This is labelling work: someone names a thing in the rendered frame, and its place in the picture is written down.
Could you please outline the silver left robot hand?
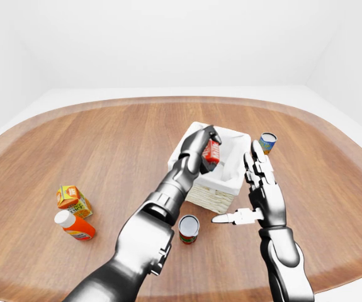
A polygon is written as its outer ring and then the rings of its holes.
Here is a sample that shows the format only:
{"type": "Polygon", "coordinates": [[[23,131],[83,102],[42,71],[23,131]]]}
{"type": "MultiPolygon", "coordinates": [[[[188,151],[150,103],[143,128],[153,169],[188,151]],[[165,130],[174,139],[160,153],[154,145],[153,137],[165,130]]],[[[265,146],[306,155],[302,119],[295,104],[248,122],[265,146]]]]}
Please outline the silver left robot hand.
{"type": "Polygon", "coordinates": [[[209,125],[203,129],[200,129],[190,136],[185,138],[179,159],[187,157],[187,167],[192,174],[206,174],[212,172],[217,166],[214,163],[209,163],[203,156],[203,151],[206,149],[209,141],[212,140],[219,145],[222,144],[220,135],[217,133],[213,125],[209,125]]]}

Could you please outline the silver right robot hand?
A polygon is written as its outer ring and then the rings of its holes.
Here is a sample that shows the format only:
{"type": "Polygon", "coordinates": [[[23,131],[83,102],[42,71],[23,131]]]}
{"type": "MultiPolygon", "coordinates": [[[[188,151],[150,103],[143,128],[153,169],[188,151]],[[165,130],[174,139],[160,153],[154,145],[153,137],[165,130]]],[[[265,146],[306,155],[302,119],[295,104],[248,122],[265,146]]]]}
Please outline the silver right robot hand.
{"type": "Polygon", "coordinates": [[[252,208],[217,215],[212,223],[245,225],[258,221],[262,228],[286,227],[286,206],[281,188],[275,180],[270,159],[257,140],[251,143],[251,151],[244,154],[244,165],[252,208]]]}

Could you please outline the red milk carton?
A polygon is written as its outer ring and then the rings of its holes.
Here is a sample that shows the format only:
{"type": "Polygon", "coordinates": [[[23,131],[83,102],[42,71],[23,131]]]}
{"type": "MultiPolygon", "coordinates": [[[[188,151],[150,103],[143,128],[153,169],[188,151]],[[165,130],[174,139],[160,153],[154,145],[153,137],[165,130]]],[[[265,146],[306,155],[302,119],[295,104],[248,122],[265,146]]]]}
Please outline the red milk carton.
{"type": "Polygon", "coordinates": [[[203,164],[208,171],[212,171],[216,168],[220,162],[220,144],[209,139],[203,153],[203,164]]]}

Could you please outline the white lined wicker basket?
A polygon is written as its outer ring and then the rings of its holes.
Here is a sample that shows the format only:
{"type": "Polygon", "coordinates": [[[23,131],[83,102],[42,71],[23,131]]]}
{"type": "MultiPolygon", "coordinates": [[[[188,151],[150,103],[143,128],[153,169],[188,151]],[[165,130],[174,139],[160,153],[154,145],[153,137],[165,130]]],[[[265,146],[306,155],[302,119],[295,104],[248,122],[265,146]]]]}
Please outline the white lined wicker basket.
{"type": "Polygon", "coordinates": [[[244,154],[250,151],[251,137],[228,128],[216,126],[215,129],[222,140],[219,146],[220,162],[213,171],[199,175],[186,200],[224,214],[239,195],[244,182],[244,154]]]}

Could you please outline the blue and yellow tin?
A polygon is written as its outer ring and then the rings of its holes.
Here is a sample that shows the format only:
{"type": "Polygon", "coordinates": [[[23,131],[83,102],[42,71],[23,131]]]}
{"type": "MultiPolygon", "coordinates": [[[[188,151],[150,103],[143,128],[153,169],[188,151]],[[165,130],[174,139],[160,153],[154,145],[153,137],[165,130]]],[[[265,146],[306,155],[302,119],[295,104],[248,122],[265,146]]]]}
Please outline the blue and yellow tin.
{"type": "Polygon", "coordinates": [[[265,155],[268,155],[277,141],[277,136],[270,132],[261,134],[259,144],[265,155]]]}

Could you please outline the red and green tin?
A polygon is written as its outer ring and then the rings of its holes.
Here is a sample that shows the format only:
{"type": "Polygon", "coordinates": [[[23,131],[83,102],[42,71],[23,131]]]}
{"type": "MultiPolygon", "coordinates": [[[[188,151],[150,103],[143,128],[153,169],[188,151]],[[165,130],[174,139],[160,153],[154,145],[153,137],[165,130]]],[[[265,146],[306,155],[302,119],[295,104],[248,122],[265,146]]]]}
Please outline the red and green tin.
{"type": "Polygon", "coordinates": [[[184,215],[179,223],[179,238],[187,245],[194,243],[198,237],[200,222],[194,215],[184,215]]]}

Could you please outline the orange juice carton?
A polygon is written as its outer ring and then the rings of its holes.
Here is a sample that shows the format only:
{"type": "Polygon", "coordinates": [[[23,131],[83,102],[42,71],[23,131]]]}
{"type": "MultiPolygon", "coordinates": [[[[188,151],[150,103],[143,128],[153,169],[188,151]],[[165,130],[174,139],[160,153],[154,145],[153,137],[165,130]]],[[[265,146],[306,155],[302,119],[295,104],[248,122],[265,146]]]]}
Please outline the orange juice carton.
{"type": "Polygon", "coordinates": [[[83,219],[93,214],[89,200],[76,186],[60,186],[56,198],[58,209],[68,210],[73,215],[83,219]]]}

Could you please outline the orange bottle with white cap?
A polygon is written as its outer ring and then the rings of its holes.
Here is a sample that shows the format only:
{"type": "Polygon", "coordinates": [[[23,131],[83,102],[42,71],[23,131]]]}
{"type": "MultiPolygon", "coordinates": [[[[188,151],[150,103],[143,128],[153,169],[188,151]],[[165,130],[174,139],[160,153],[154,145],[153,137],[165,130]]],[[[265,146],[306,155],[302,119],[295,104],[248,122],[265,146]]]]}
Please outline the orange bottle with white cap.
{"type": "Polygon", "coordinates": [[[68,210],[59,211],[54,217],[54,222],[62,227],[66,233],[79,241],[90,240],[96,234],[93,226],[68,210]]]}

